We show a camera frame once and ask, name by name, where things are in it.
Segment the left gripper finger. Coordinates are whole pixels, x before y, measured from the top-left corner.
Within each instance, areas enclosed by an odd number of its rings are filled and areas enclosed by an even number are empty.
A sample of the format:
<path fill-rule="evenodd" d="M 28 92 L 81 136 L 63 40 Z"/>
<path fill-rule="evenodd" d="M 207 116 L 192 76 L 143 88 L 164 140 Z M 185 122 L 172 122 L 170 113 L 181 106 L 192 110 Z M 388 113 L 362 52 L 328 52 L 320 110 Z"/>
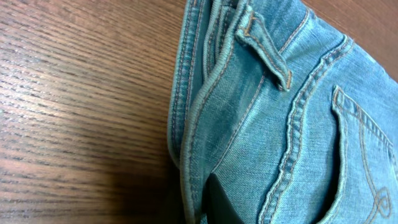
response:
<path fill-rule="evenodd" d="M 206 180 L 201 208 L 206 214 L 208 224 L 244 223 L 234 210 L 215 174 L 210 174 Z"/>

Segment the light blue denim jeans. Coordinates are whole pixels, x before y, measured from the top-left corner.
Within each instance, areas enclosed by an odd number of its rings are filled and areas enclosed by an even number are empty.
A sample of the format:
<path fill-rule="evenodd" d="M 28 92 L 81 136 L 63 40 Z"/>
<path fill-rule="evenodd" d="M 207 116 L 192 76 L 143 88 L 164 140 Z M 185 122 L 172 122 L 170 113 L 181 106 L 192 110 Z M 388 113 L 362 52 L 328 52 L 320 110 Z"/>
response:
<path fill-rule="evenodd" d="M 167 143 L 187 223 L 397 222 L 397 83 L 301 1 L 187 1 Z"/>

